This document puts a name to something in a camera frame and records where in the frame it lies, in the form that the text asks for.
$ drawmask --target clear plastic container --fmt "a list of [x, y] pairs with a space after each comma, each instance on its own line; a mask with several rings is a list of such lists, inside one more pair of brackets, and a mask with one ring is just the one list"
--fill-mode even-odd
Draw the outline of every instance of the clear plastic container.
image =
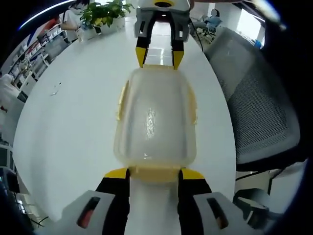
[[136, 69], [119, 101], [114, 153], [127, 167], [181, 168], [196, 157], [196, 101], [170, 66]]

